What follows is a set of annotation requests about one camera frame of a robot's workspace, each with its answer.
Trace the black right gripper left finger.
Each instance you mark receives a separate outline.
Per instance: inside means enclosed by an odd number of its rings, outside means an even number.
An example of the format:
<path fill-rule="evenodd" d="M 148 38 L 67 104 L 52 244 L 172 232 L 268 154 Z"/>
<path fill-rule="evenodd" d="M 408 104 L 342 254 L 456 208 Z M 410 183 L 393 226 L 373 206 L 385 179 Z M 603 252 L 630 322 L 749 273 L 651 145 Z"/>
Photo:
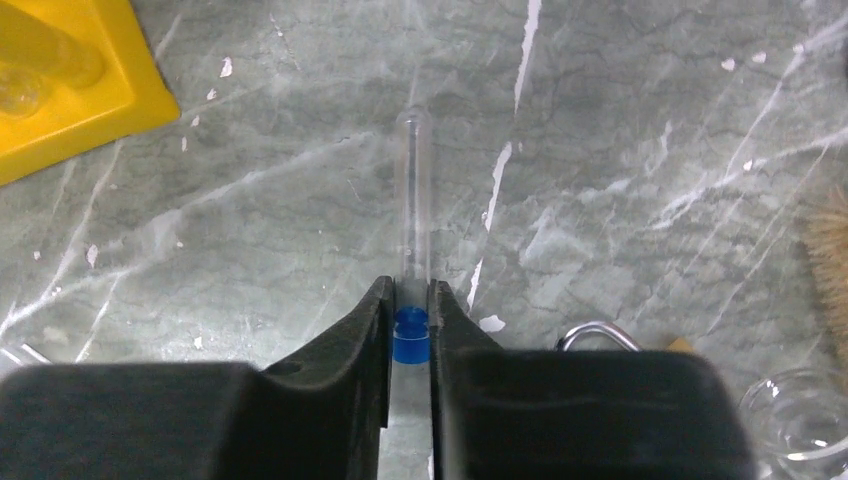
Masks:
<path fill-rule="evenodd" d="M 244 362 L 54 364 L 1 384 L 5 479 L 374 479 L 394 285 L 312 341 Z"/>

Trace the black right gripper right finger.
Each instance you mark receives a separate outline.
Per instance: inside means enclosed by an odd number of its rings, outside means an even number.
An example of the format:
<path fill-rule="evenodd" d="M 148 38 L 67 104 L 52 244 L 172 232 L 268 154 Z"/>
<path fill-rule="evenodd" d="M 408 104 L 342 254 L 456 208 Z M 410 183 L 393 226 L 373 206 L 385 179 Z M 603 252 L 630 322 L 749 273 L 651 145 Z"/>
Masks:
<path fill-rule="evenodd" d="M 438 479 L 753 479 L 717 370 L 674 351 L 514 350 L 429 288 Z"/>

